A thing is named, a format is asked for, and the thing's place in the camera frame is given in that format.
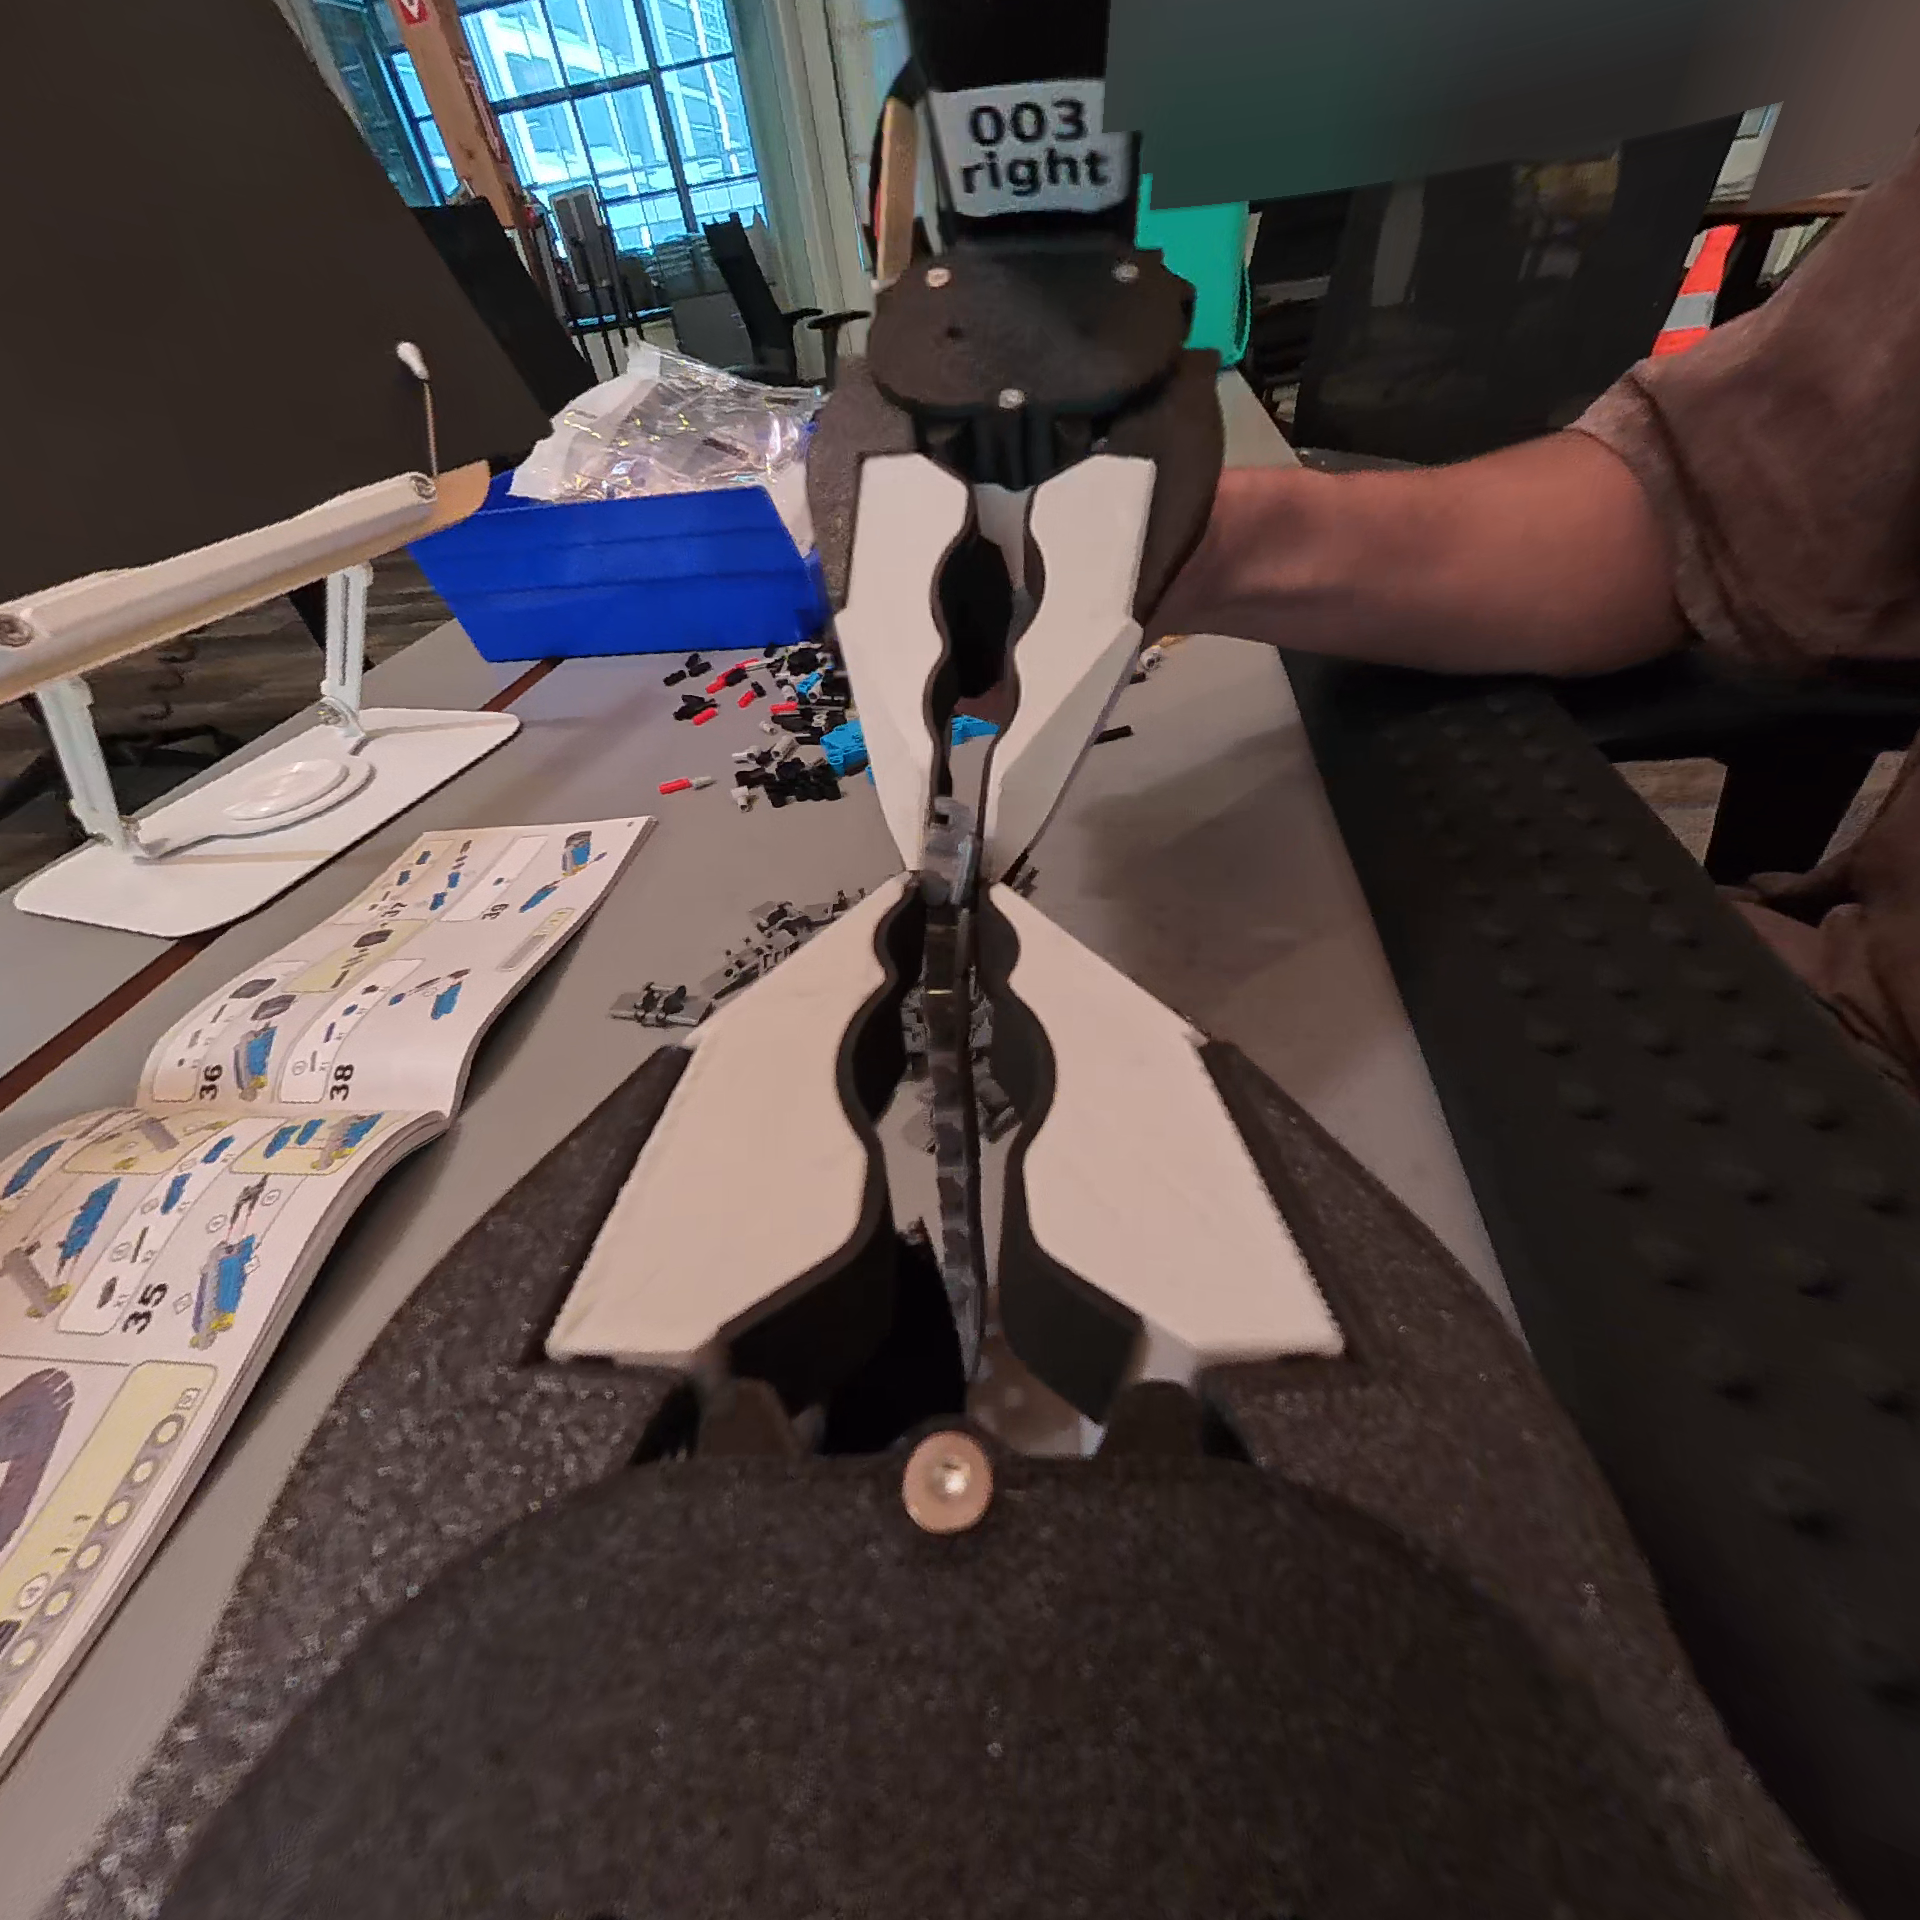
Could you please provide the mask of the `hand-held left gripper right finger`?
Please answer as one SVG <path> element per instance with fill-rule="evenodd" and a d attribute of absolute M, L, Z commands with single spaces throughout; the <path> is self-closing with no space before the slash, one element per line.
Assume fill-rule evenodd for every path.
<path fill-rule="evenodd" d="M 1005 884 L 979 913 L 991 1072 L 1015 1106 L 998 1322 L 1093 1424 L 1138 1383 L 1342 1359 L 1347 1338 L 1241 1132 L 1239 1056 Z"/>

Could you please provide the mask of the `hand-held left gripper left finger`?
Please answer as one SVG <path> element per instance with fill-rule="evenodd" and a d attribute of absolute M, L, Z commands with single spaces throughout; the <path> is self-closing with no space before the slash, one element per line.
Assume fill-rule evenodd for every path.
<path fill-rule="evenodd" d="M 827 1401 L 889 1332 L 877 1137 L 905 1074 L 921 903 L 891 878 L 665 1056 L 679 1078 L 547 1332 L 550 1359 Z"/>

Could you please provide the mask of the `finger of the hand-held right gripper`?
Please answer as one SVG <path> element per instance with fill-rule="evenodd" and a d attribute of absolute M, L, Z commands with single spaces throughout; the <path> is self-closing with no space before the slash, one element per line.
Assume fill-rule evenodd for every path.
<path fill-rule="evenodd" d="M 1135 665 L 1135 589 L 1156 465 L 1101 453 L 1036 487 L 1012 647 L 1017 697 L 987 759 L 979 873 L 1004 880 L 1033 848 Z"/>
<path fill-rule="evenodd" d="M 834 636 L 879 814 L 907 870 L 924 861 L 946 775 L 954 657 L 942 585 L 972 535 L 972 490 L 955 472 L 918 453 L 861 464 Z"/>

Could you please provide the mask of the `pile of grey track links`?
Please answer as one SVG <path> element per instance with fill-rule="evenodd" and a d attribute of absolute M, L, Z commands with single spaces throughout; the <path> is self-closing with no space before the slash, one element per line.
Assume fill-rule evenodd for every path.
<path fill-rule="evenodd" d="M 754 981 L 773 973 L 785 960 L 794 957 L 833 924 L 850 913 L 867 894 L 867 887 L 839 887 L 833 897 L 818 903 L 758 903 L 751 912 L 749 934 L 743 943 L 725 948 L 719 968 L 707 976 L 702 991 L 710 1001 L 722 1001 L 733 991 L 743 991 Z M 924 1149 L 931 1149 L 931 1056 L 921 984 L 905 990 L 900 1022 L 905 1072 L 907 1078 L 917 1082 L 921 1106 L 925 1110 L 925 1117 L 917 1121 L 918 1132 L 913 1133 L 913 1137 Z M 975 983 L 970 984 L 970 1046 L 979 1132 L 987 1142 L 995 1142 L 1012 1133 L 1017 1113 L 991 1066 L 991 1007 Z"/>

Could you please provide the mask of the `grey desk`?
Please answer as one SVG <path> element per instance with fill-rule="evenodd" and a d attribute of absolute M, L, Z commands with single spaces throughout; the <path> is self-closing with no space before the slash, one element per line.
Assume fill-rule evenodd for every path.
<path fill-rule="evenodd" d="M 751 720 L 679 727 L 654 657 L 556 665 L 513 700 L 518 733 L 410 817 L 141 990 L 5 1108 L 5 1149 L 118 1103 L 203 993 L 356 895 L 429 824 L 651 812 L 612 897 L 497 1022 L 454 1126 L 353 1215 L 191 1503 L 5 1778 L 5 1914 L 59 1888 L 173 1717 L 254 1536 L 367 1343 L 431 1265 L 658 1044 L 607 1014 L 644 981 L 713 966 L 751 905 L 876 884 L 897 846 L 863 783 L 743 814 L 719 791 Z M 1334 824 L 1279 655 L 1197 631 L 1119 701 L 1134 736 L 1087 757 L 1038 853 L 1041 906 L 1210 1032 L 1231 1039 L 1366 1165 L 1501 1312 L 1511 1300 Z"/>

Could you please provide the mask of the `pile of small coloured bricks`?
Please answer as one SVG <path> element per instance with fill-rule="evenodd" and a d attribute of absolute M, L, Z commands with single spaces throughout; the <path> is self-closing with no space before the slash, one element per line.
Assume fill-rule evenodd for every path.
<path fill-rule="evenodd" d="M 773 657 L 735 662 L 702 682 L 702 677 L 713 671 L 713 660 L 687 655 L 684 665 L 662 671 L 660 686 L 677 689 L 674 721 L 700 727 L 718 717 L 725 700 L 731 700 L 735 709 L 771 701 L 771 686 L 754 673 L 773 670 L 773 665 L 777 665 Z M 846 778 L 854 775 L 874 777 L 863 729 L 852 711 L 827 711 L 811 704 L 811 692 L 822 689 L 826 680 L 822 670 L 803 671 L 788 687 L 788 700 L 769 705 L 765 732 L 771 743 L 731 751 L 733 805 L 751 809 L 758 793 L 769 794 L 773 809 L 833 801 L 842 798 Z"/>

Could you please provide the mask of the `teal bin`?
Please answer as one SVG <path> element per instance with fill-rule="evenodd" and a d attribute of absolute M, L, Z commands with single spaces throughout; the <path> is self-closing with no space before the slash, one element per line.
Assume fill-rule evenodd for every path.
<path fill-rule="evenodd" d="M 1155 178 L 1140 172 L 1135 247 L 1161 254 L 1161 265 L 1191 286 L 1186 345 L 1213 351 L 1220 370 L 1237 367 L 1250 343 L 1255 234 L 1250 200 L 1159 207 Z"/>

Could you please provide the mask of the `wooden board stand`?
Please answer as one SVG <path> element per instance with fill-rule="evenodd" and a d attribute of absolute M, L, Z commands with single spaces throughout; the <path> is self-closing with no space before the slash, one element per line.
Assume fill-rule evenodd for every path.
<path fill-rule="evenodd" d="M 927 169 L 921 106 L 927 86 L 915 56 L 905 60 L 879 102 L 870 142 L 870 184 L 863 232 L 870 254 L 870 293 L 877 297 L 907 268 L 942 252 L 939 215 L 921 207 Z"/>

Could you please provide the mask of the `black office chair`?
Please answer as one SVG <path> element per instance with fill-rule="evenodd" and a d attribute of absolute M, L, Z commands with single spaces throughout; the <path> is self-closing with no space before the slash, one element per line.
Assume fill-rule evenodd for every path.
<path fill-rule="evenodd" d="M 820 335 L 822 377 L 818 385 L 830 391 L 836 380 L 842 354 L 842 333 L 854 322 L 868 319 L 868 309 L 822 310 L 817 306 L 782 309 L 773 284 L 765 278 L 746 225 L 735 215 L 722 223 L 705 225 L 707 248 L 713 265 L 719 269 L 733 301 L 741 325 L 747 332 L 751 357 L 743 365 L 730 367 L 733 377 L 758 382 L 762 385 L 798 388 L 805 384 L 801 373 L 798 328 L 811 328 Z"/>

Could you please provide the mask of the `blue storage bin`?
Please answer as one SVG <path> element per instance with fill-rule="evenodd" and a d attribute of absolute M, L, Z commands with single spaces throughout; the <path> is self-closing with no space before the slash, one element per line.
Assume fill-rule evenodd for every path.
<path fill-rule="evenodd" d="M 826 577 L 758 487 L 547 502 L 498 476 L 411 544 L 481 657 L 762 650 L 813 637 Z"/>

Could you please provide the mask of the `clear plastic bags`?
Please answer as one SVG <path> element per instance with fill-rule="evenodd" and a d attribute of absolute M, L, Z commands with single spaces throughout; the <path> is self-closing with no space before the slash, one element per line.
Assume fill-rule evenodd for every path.
<path fill-rule="evenodd" d="M 655 345 L 566 402 L 509 476 L 550 504 L 769 488 L 803 469 L 826 398 L 769 385 Z"/>

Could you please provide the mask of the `instruction booklet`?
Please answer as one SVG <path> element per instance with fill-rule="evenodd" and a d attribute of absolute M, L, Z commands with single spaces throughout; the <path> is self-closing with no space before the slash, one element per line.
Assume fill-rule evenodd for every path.
<path fill-rule="evenodd" d="M 427 832 L 3 1165 L 3 1758 L 191 1496 L 372 1189 L 655 821 Z"/>

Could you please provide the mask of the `white book stand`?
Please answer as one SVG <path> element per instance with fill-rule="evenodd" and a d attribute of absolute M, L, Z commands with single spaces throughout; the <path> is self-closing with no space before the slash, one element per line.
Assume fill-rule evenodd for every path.
<path fill-rule="evenodd" d="M 230 925 L 518 729 L 503 711 L 363 705 L 372 558 L 468 516 L 489 488 L 481 464 L 441 478 L 423 350 L 401 341 L 395 357 L 423 402 L 425 470 L 169 560 L 5 604 L 5 697 L 38 701 L 84 832 L 82 848 L 17 887 L 23 913 L 154 940 Z M 145 817 L 125 814 L 92 721 L 86 673 L 310 582 L 325 588 L 317 721 Z"/>

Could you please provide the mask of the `orange traffic cone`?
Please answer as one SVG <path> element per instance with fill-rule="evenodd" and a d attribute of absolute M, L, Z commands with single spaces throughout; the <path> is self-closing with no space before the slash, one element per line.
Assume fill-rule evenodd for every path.
<path fill-rule="evenodd" d="M 1653 359 L 1687 351 L 1711 332 L 1722 286 L 1740 237 L 1740 223 L 1717 223 L 1697 234 L 1687 254 L 1685 276 L 1651 348 Z"/>

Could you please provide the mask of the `black partition panel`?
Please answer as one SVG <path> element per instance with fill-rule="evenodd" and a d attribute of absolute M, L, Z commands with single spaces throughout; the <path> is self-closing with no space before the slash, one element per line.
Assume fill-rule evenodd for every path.
<path fill-rule="evenodd" d="M 542 405 L 273 1 L 3 5 L 5 600 L 503 464 Z"/>

